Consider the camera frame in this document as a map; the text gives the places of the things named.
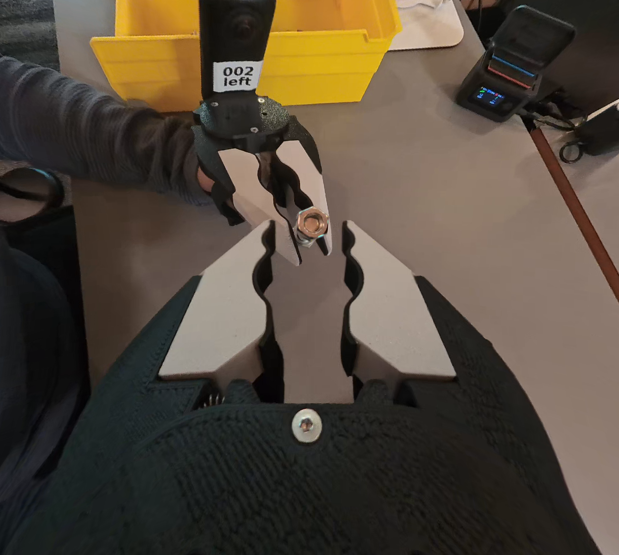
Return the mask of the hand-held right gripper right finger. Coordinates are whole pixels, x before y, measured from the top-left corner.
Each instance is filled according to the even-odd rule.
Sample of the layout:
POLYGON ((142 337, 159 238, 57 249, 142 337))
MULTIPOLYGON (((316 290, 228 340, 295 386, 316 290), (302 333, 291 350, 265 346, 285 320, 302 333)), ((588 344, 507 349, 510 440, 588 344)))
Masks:
POLYGON ((351 293, 340 343, 345 373, 361 384, 455 380, 414 273, 351 220, 342 226, 342 252, 351 293))

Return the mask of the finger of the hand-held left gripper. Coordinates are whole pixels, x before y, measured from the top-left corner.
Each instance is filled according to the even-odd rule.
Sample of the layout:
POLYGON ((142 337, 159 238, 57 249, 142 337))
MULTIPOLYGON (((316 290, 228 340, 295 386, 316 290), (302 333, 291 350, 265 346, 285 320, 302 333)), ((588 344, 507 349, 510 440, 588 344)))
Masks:
POLYGON ((302 258, 290 222, 277 208, 274 195, 259 180, 258 157, 238 149, 221 150, 219 157, 235 187, 228 196, 235 211, 253 228, 272 220, 276 251, 292 265, 300 266, 302 258))
POLYGON ((316 167, 301 141, 284 141, 280 145, 272 160, 272 177, 274 184, 280 188, 277 208, 289 220, 293 237, 295 238, 293 227, 298 212, 316 207, 329 215, 329 235, 332 246, 330 213, 321 169, 316 167))

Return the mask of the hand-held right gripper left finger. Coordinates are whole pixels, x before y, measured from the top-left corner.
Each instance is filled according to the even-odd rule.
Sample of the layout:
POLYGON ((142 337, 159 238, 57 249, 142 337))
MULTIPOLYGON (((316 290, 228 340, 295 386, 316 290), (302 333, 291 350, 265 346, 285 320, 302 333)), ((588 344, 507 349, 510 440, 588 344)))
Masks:
POLYGON ((164 381, 210 379, 220 389, 264 371, 260 344, 272 326, 275 223, 263 221, 201 273, 159 369, 164 381))

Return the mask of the steel hex bolt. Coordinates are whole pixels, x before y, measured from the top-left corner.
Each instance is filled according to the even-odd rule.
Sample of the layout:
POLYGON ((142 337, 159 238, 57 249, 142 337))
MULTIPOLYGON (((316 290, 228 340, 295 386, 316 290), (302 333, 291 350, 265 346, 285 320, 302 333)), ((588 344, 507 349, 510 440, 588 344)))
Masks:
POLYGON ((331 252, 329 215, 316 207, 301 210, 297 214, 293 232, 300 246, 310 248, 317 243, 325 256, 331 252))

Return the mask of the yellow plastic bin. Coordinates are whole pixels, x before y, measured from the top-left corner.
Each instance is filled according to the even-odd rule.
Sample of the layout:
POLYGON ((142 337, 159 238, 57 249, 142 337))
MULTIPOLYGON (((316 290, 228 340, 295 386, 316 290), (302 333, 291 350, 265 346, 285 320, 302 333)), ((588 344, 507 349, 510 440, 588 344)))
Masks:
MULTIPOLYGON (((90 46, 112 89, 160 112, 201 100, 198 0, 116 0, 90 46)), ((359 102, 401 31, 395 0, 276 0, 258 93, 288 106, 359 102)))

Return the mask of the person's left forearm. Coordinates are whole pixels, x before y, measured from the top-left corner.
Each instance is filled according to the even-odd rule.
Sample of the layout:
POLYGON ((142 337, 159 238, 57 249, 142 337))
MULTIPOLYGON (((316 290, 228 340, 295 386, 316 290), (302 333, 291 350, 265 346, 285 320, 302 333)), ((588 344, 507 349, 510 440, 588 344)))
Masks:
POLYGON ((133 108, 52 69, 1 57, 1 160, 212 203, 189 122, 133 108))

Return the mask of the dark rounded object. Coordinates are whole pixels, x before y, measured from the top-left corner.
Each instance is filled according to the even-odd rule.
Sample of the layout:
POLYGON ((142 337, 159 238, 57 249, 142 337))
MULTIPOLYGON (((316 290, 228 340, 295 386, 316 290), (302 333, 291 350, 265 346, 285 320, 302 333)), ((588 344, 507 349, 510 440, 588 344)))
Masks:
POLYGON ((1 175, 1 226, 37 218, 62 206, 65 188, 57 175, 29 166, 1 175))

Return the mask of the person's leg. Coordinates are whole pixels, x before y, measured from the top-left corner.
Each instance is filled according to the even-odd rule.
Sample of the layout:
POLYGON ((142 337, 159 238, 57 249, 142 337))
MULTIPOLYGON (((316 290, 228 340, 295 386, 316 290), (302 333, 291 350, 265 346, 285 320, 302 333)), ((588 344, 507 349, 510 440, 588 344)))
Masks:
POLYGON ((90 396, 72 208, 1 227, 1 554, 90 396))

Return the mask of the black charging case with screen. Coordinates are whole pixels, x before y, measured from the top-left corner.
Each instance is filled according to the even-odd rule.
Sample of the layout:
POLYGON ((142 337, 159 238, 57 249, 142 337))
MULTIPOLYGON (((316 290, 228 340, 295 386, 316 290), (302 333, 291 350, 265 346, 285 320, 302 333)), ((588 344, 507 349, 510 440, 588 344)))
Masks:
POLYGON ((512 10, 457 91, 455 103, 503 123, 534 101, 546 69, 576 28, 528 5, 512 10))

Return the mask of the black and white device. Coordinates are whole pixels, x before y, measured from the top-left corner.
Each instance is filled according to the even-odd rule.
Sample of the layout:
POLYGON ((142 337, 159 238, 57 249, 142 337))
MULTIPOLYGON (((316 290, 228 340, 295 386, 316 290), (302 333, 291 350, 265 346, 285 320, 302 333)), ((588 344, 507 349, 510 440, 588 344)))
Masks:
POLYGON ((575 130, 580 150, 592 157, 618 149, 618 100, 590 114, 575 130))

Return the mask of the large black box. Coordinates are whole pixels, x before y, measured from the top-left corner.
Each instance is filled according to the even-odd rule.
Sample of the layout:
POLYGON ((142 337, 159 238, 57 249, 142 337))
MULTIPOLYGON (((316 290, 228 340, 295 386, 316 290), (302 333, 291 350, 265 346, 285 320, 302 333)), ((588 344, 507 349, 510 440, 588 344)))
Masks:
POLYGON ((509 0, 570 23, 575 39, 546 78, 591 114, 618 99, 618 0, 509 0))

